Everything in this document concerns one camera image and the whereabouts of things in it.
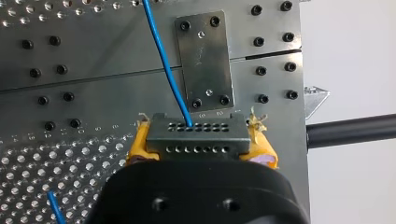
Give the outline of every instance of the metal bracket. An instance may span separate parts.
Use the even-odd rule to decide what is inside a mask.
[[[191,113],[233,107],[224,12],[180,17],[175,26]]]
[[[318,87],[305,87],[305,119],[310,119],[329,96],[329,91]]]

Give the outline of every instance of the black screw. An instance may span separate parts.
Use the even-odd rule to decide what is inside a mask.
[[[61,45],[61,38],[59,36],[52,35],[52,36],[49,37],[49,43],[52,46],[60,46]]]
[[[195,109],[201,107],[201,105],[202,105],[201,99],[195,99],[194,101],[192,101],[192,107],[194,107]]]
[[[58,73],[59,75],[65,75],[67,73],[66,65],[59,64],[58,66],[56,66],[56,73]]]
[[[262,104],[267,104],[270,101],[267,95],[261,94],[259,96],[259,102]]]
[[[265,74],[267,74],[267,69],[265,67],[259,66],[256,69],[256,74],[259,76],[265,76]]]
[[[294,72],[296,69],[297,69],[296,63],[286,63],[285,64],[285,70],[288,72]]]
[[[38,97],[37,102],[40,105],[47,105],[50,102],[50,99],[47,96],[40,96],[40,97]]]
[[[73,94],[73,92],[65,92],[65,93],[64,93],[64,100],[65,100],[66,102],[71,102],[71,101],[73,101],[73,100],[74,100],[74,94]]]
[[[213,27],[218,27],[220,25],[220,18],[217,16],[214,16],[210,19],[210,25]]]
[[[286,93],[286,97],[288,97],[288,99],[295,100],[298,98],[298,92],[297,91],[288,91]]]
[[[35,77],[35,78],[41,77],[41,71],[37,68],[30,69],[29,74],[30,74],[30,77]]]
[[[251,9],[251,14],[252,14],[253,16],[258,16],[258,15],[262,14],[262,7],[259,6],[259,5],[254,6],[254,7]]]
[[[22,47],[24,49],[33,49],[35,44],[31,40],[22,40]]]
[[[253,41],[254,46],[256,47],[262,47],[264,45],[264,38],[262,37],[256,37]]]
[[[285,33],[283,35],[283,41],[292,42],[294,40],[294,33]]]
[[[230,97],[229,97],[228,95],[222,95],[222,96],[220,97],[220,103],[221,103],[222,105],[227,105],[227,104],[229,104],[229,103],[230,103]]]
[[[79,126],[81,126],[81,120],[79,120],[79,119],[72,119],[72,120],[70,121],[70,126],[71,126],[72,128],[78,128]]]
[[[46,124],[44,125],[44,128],[45,128],[47,131],[52,131],[52,130],[54,130],[54,129],[56,128],[56,125],[55,125],[54,122],[48,121],[48,122],[46,122]]]
[[[286,1],[286,2],[282,3],[282,5],[280,6],[280,10],[290,11],[292,7],[293,7],[293,3],[290,1]]]
[[[180,29],[181,29],[182,31],[188,31],[188,30],[190,30],[190,28],[191,28],[191,24],[190,24],[189,21],[183,21],[183,22],[180,24]]]

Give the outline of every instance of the screw hole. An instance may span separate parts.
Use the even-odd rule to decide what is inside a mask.
[[[241,209],[241,206],[239,203],[234,201],[233,199],[226,199],[223,201],[223,206],[224,208],[229,211],[229,212],[236,212],[239,209]]]
[[[168,208],[169,203],[164,198],[156,198],[152,202],[152,209],[156,212],[161,212]]]
[[[210,25],[213,27],[218,27],[220,25],[220,18],[217,16],[214,16],[210,19]]]

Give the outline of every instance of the cable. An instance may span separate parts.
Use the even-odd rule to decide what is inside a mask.
[[[52,190],[47,192],[47,197],[49,199],[50,208],[52,209],[52,212],[56,217],[56,222],[58,224],[66,224],[66,221],[64,220],[64,216],[59,210],[58,202],[56,202],[55,195],[53,194]]]
[[[178,106],[180,107],[181,113],[184,116],[184,120],[186,120],[186,124],[188,127],[192,127],[192,120],[189,114],[189,110],[186,107],[186,104],[181,97],[180,92],[178,91],[177,84],[172,75],[171,66],[168,62],[168,58],[166,56],[165,48],[163,47],[163,42],[161,41],[160,34],[158,33],[157,26],[155,24],[154,17],[151,12],[151,8],[149,6],[149,0],[143,0],[143,6],[146,11],[146,16],[148,18],[148,25],[151,30],[152,36],[154,37],[155,44],[157,45],[157,49],[160,52],[161,60],[163,61],[163,68],[165,69],[166,77],[168,78],[169,85],[171,86],[172,92],[175,95]]]

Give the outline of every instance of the hole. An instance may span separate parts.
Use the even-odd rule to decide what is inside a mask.
[[[58,189],[64,189],[65,187],[66,185],[64,184],[64,182],[59,182]]]
[[[33,188],[33,186],[28,186],[26,188],[26,191],[28,191],[29,193],[33,193],[34,190],[35,190],[35,188]]]
[[[81,215],[83,217],[87,217],[88,216],[88,211],[87,210],[82,210]]]
[[[81,152],[82,152],[82,154],[84,154],[84,155],[88,155],[88,154],[90,154],[90,149],[87,148],[87,147],[84,147],[84,148],[81,150]]]
[[[123,149],[123,144],[121,144],[121,143],[116,144],[117,151],[122,150],[122,149]]]
[[[76,180],[76,181],[73,183],[73,186],[74,186],[75,188],[79,188],[79,187],[81,187],[81,183],[79,183],[79,181]]]
[[[198,32],[198,37],[199,37],[200,39],[204,38],[204,37],[205,37],[205,32],[204,32],[204,31]],[[206,95],[207,95],[207,96],[213,95],[213,91],[207,90],[207,91],[206,91]]]
[[[212,148],[211,147],[204,147],[204,153],[210,152],[210,149],[212,149]]]
[[[56,152],[51,151],[51,152],[49,153],[49,157],[50,157],[51,159],[55,159],[55,158],[57,157]]]
[[[38,207],[38,201],[32,201],[31,205],[32,207]]]
[[[118,9],[120,9],[120,7],[121,7],[121,4],[119,2],[113,3],[113,8],[114,9],[118,10]]]
[[[213,153],[218,153],[220,151],[219,147],[213,147],[212,149]]]
[[[57,16],[59,19],[63,19],[66,15],[64,14],[64,12],[59,11],[58,13],[56,13],[56,16]]]
[[[64,6],[65,7],[71,7],[73,5],[73,2],[72,1],[68,1],[68,0],[65,0],[64,1]]]
[[[97,181],[95,179],[91,179],[90,180],[90,185],[91,186],[96,186],[97,185]]]
[[[73,151],[71,149],[67,149],[64,155],[66,155],[66,157],[71,157],[73,156]]]
[[[8,174],[6,174],[6,178],[9,180],[14,179],[14,174],[8,173]]]
[[[17,188],[13,188],[13,189],[11,190],[11,193],[12,193],[12,194],[18,194],[18,192],[19,192],[19,190],[18,190]]]
[[[76,9],[76,15],[81,16],[82,14],[84,14],[84,10],[82,8]]]
[[[22,25],[27,25],[30,22],[30,20],[27,17],[21,17],[20,22]]]
[[[35,12],[35,8],[33,7],[33,6],[27,6],[26,7],[26,11],[28,12],[28,13],[30,13],[30,14],[32,14],[32,13],[34,13]]]
[[[43,176],[43,175],[46,174],[46,172],[45,172],[43,169],[39,169],[39,170],[37,171],[37,174],[40,175],[40,176]]]
[[[125,165],[125,162],[126,162],[126,160],[120,160],[120,161],[119,161],[119,166],[121,166],[121,167],[124,166],[124,165]]]
[[[237,203],[233,199],[224,200],[223,207],[229,212],[236,212],[241,208],[239,203]]]
[[[79,203],[84,202],[84,196],[82,196],[82,195],[78,196],[78,197],[77,197],[77,201],[78,201]]]
[[[87,171],[91,171],[91,170],[93,169],[92,163],[88,163],[88,164],[85,166],[85,169],[87,169]]]
[[[221,149],[221,151],[222,151],[223,153],[227,153],[227,152],[230,151],[230,148],[229,148],[229,147],[224,147],[224,148]]]
[[[109,166],[110,166],[110,162],[108,162],[108,161],[104,161],[104,162],[102,163],[102,167],[103,167],[104,169],[108,169]]]
[[[46,2],[46,3],[44,4],[44,8],[45,8],[46,10],[48,10],[48,11],[51,11],[51,10],[53,10],[53,4],[52,4],[51,2]]]
[[[3,203],[3,204],[0,206],[0,208],[1,208],[1,210],[3,210],[3,211],[7,211],[7,210],[8,210],[8,205],[6,205],[5,203]]]
[[[106,152],[107,148],[105,146],[99,146],[99,152],[104,153]]]
[[[28,171],[23,171],[23,172],[22,172],[22,176],[25,177],[25,178],[27,178],[27,177],[30,176],[30,173],[29,173]]]
[[[194,148],[194,152],[195,153],[200,153],[202,151],[202,148],[201,147],[195,147]]]
[[[4,165],[8,165],[9,164],[9,158],[4,157],[1,159],[1,163],[3,163]]]
[[[11,7],[11,8],[8,10],[8,15],[14,17],[14,16],[17,15],[17,12],[15,11],[14,8]]]
[[[132,3],[132,6],[134,6],[134,7],[137,7],[140,5],[139,1],[135,1],[135,0],[132,0],[131,3]]]
[[[70,170],[71,173],[75,173],[77,171],[77,166],[71,165],[69,170]]]
[[[40,14],[40,15],[38,16],[38,19],[39,19],[40,21],[46,21],[46,20],[47,20],[47,17],[46,17],[44,14]]]
[[[169,208],[169,204],[164,198],[156,198],[152,202],[152,209],[156,212],[161,212],[167,208]]]
[[[16,203],[15,207],[18,209],[22,209],[23,208],[23,203]]]
[[[53,168],[53,173],[55,173],[56,175],[59,175],[61,172],[62,172],[61,168],[59,167]]]

